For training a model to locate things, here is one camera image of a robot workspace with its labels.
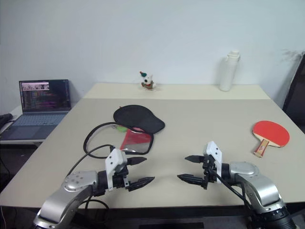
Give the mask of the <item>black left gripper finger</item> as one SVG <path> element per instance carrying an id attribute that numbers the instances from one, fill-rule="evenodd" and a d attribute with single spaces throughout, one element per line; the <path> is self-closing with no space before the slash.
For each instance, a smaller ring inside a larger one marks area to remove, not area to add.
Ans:
<path id="1" fill-rule="evenodd" d="M 151 183 L 154 179 L 155 179 L 155 177 L 144 177 L 135 182 L 131 182 L 128 186 L 128 191 L 131 192 L 131 191 L 140 189 L 140 188 L 148 185 L 149 183 Z"/>
<path id="2" fill-rule="evenodd" d="M 130 157 L 127 159 L 126 165 L 130 165 L 130 166 L 137 165 L 145 160 L 147 160 L 147 158 L 145 157 Z"/>

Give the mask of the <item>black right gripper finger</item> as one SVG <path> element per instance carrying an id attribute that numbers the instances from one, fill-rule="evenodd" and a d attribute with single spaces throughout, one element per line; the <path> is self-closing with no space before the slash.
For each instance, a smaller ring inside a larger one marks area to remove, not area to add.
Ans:
<path id="1" fill-rule="evenodd" d="M 184 159 L 188 160 L 190 162 L 193 162 L 193 163 L 203 163 L 204 162 L 204 156 L 191 155 L 191 156 L 185 157 Z"/>
<path id="2" fill-rule="evenodd" d="M 199 185 L 201 187 L 205 186 L 204 180 L 202 178 L 195 177 L 194 175 L 191 174 L 180 174 L 177 175 L 177 177 L 188 184 Z"/>

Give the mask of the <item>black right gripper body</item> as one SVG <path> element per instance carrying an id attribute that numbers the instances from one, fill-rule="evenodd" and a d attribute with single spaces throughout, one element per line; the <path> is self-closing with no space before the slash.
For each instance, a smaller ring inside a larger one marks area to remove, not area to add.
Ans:
<path id="1" fill-rule="evenodd" d="M 217 181 L 217 168 L 215 159 L 211 155 L 205 155 L 203 159 L 203 183 L 202 187 L 207 190 L 209 183 Z"/>

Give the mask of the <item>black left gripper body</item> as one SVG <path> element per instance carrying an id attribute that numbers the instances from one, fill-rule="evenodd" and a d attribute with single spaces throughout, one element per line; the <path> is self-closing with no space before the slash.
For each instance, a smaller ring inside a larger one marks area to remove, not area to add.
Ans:
<path id="1" fill-rule="evenodd" d="M 129 189 L 130 181 L 128 179 L 129 170 L 127 166 L 124 166 L 121 171 L 115 172 L 112 176 L 113 188 L 125 188 Z"/>

